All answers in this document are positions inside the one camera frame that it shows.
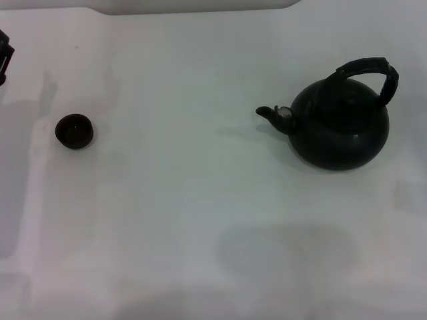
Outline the small dark teacup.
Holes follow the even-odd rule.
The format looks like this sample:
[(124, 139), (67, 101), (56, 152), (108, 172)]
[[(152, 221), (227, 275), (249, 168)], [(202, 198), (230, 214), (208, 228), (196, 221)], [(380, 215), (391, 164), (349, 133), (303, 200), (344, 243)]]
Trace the small dark teacup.
[(68, 149), (83, 149), (93, 139), (93, 125), (89, 118), (82, 114), (66, 115), (56, 124), (55, 136)]

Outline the black round teapot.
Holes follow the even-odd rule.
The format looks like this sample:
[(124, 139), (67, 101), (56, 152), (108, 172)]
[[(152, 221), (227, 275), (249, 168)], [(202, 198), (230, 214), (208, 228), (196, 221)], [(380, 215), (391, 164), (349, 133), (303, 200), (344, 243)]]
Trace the black round teapot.
[(289, 107), (258, 107), (256, 114), (287, 135), (293, 150), (316, 167), (359, 168), (385, 146), (390, 120), (387, 104), (399, 74), (383, 57), (357, 59), (316, 81)]

